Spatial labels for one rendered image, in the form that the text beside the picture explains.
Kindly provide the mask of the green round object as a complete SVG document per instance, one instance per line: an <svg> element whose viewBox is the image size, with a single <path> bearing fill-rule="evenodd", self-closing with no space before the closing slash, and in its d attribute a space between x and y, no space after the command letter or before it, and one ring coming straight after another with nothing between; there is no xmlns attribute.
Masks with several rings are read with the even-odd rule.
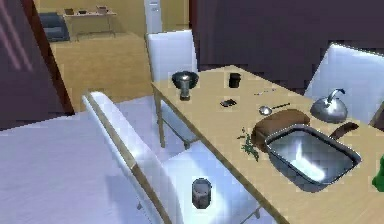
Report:
<svg viewBox="0 0 384 224"><path fill-rule="evenodd" d="M372 179L372 185L379 192L384 192L384 155L380 159L380 167L379 167L378 173Z"/></svg>

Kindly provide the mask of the square metal pan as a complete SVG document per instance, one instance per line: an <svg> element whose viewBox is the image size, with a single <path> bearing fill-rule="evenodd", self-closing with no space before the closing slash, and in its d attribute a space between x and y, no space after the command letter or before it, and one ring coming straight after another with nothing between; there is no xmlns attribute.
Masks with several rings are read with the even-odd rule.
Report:
<svg viewBox="0 0 384 224"><path fill-rule="evenodd" d="M306 192L319 192L354 169L361 156L339 142L358 125L347 122L326 135L313 127L294 124L265 139L274 167Z"/></svg>

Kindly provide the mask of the white door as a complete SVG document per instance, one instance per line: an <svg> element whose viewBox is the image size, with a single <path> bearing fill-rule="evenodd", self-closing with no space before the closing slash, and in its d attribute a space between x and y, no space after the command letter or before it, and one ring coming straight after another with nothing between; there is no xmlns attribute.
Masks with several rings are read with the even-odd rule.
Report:
<svg viewBox="0 0 384 224"><path fill-rule="evenodd" d="M146 29L148 33L162 31L160 0L144 0Z"/></svg>

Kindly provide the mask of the light wooden side table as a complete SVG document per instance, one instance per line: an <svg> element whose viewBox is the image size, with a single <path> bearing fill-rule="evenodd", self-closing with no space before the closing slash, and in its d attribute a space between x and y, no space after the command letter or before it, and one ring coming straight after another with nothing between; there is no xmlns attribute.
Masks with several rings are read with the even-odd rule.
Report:
<svg viewBox="0 0 384 224"><path fill-rule="evenodd" d="M98 12L87 12L85 14L74 13L73 15L68 15L68 14L63 14L62 15L62 17L64 19L74 19L74 18L77 19L77 18L87 18L87 17L88 18L91 18L91 17L101 17L101 18L105 18L106 19L107 24L108 24L108 29L105 30L105 31L94 31L94 32L83 32L83 31L76 32L74 27L73 27L73 25L72 25L72 22L70 22L71 31L74 34L76 41L79 41L79 37L82 36L82 35L90 35L90 34L97 34L97 33L109 33L109 34L112 34L113 37L115 38L116 37L116 32L114 31L113 23L111 22L111 18L113 16L117 16L117 13L107 12L107 13L101 14L101 13L98 13Z"/></svg>

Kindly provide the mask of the dark brown chair back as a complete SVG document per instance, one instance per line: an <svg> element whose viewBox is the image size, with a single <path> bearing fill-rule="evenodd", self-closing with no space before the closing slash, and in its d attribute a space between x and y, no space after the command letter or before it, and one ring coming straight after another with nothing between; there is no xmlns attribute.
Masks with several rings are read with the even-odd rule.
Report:
<svg viewBox="0 0 384 224"><path fill-rule="evenodd" d="M382 102L379 109L375 112L369 125L384 132L384 101Z"/></svg>

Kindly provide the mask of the light wooden dining table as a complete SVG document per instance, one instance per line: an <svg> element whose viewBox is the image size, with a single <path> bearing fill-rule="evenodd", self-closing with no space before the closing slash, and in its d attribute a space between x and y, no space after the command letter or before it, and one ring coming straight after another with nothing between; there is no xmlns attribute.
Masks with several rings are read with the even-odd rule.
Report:
<svg viewBox="0 0 384 224"><path fill-rule="evenodd" d="M241 75L238 88L229 87L231 73ZM298 188L262 153L259 161L241 150L241 129L251 132L263 117L258 108L288 103L307 114L312 100L235 66L203 71L191 98L183 102L170 80L152 84L193 133L251 192L279 224L384 224L384 193L371 185L384 155L384 132L359 124L340 142L355 150L362 162L318 193ZM254 93L276 88L274 92ZM231 107L220 102L233 99Z"/></svg>

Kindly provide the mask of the grey glass jar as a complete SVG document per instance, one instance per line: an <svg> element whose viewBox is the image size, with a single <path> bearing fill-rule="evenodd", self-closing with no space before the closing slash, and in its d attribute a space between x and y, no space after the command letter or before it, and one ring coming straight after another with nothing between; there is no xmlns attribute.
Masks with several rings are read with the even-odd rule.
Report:
<svg viewBox="0 0 384 224"><path fill-rule="evenodd" d="M198 178L192 183L192 203L197 209L206 209L211 203L211 183Z"/></svg>

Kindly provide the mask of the thin grey utensil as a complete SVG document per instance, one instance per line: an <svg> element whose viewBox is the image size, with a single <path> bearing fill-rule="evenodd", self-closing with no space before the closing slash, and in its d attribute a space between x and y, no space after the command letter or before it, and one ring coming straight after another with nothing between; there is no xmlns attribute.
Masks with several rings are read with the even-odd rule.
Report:
<svg viewBox="0 0 384 224"><path fill-rule="evenodd" d="M254 93L253 95L254 95L254 96L260 96L260 95L263 95L263 94L265 94L265 93L274 92L274 91L276 91L276 90L277 90L276 88L267 89L267 90L263 90L263 91L258 92L258 93Z"/></svg>

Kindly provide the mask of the black cup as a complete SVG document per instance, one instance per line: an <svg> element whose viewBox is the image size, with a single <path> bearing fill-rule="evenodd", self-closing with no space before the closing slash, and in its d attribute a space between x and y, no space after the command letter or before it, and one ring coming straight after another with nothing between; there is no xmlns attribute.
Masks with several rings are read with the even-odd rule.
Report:
<svg viewBox="0 0 384 224"><path fill-rule="evenodd" d="M229 77L229 87L238 88L241 81L241 75L238 73L231 73Z"/></svg>

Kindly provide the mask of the white dining chair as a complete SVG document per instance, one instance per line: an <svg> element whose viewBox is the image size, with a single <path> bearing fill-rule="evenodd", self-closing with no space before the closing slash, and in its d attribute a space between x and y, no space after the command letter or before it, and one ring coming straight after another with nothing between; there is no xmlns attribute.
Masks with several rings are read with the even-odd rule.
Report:
<svg viewBox="0 0 384 224"><path fill-rule="evenodd" d="M331 44L304 96L317 101L335 89L348 109L347 117L369 124L384 101L384 56Z"/></svg>
<svg viewBox="0 0 384 224"><path fill-rule="evenodd" d="M88 93L83 102L151 224L246 224L259 215L259 202L204 144L198 142L160 162L105 94ZM206 209L192 203L192 183L198 178L212 186Z"/></svg>
<svg viewBox="0 0 384 224"><path fill-rule="evenodd" d="M176 72L198 72L193 34L191 30L179 30L146 35L146 46L153 82L169 80ZM163 100L155 103L160 112L158 122L167 124L180 138L185 149L198 138Z"/></svg>

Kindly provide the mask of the green herb sprig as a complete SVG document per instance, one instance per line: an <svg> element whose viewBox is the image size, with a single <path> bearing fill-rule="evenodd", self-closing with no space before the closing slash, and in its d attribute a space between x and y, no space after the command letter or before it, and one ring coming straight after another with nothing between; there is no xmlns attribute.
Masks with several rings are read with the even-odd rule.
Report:
<svg viewBox="0 0 384 224"><path fill-rule="evenodd" d="M252 155L256 161L259 161L259 153L255 149L254 144L251 141L251 135L246 132L245 128L241 129L242 134L238 136L238 139L243 139L244 143L241 145L241 149L248 155Z"/></svg>

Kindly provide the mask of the brown bread loaf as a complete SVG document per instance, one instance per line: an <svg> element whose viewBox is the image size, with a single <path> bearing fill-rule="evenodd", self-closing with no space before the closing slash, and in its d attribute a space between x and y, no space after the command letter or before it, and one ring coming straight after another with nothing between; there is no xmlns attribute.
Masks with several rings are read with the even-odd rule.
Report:
<svg viewBox="0 0 384 224"><path fill-rule="evenodd" d="M286 109L273 113L255 125L251 134L251 142L259 150L266 153L265 139L269 135L294 124L309 125L310 118L297 109Z"/></svg>

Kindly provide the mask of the dark grey sofa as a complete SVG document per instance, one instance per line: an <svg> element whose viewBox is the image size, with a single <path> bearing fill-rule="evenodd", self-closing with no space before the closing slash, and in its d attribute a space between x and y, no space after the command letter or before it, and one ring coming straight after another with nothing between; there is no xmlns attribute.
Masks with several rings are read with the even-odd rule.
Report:
<svg viewBox="0 0 384 224"><path fill-rule="evenodd" d="M69 41L70 36L62 15L57 12L40 13L39 18L49 42Z"/></svg>

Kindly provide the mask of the silver kettle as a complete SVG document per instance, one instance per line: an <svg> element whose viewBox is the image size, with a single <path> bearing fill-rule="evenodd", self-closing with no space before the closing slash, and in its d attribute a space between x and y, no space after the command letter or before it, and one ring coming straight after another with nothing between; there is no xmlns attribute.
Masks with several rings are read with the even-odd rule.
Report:
<svg viewBox="0 0 384 224"><path fill-rule="evenodd" d="M338 93L345 94L344 89L335 89L327 97L315 101L310 113L315 118L326 123L343 123L348 115L348 109L344 102L336 97Z"/></svg>

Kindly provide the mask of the dark metal goblet bowl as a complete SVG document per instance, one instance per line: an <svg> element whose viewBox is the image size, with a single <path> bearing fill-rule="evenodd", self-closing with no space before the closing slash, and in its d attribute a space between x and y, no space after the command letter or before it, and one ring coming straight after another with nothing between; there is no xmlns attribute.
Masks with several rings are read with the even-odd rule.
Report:
<svg viewBox="0 0 384 224"><path fill-rule="evenodd" d="M181 71L172 75L172 82L174 86L180 90L180 99L182 101L189 101L189 90L193 89L199 80L199 76L195 72Z"/></svg>

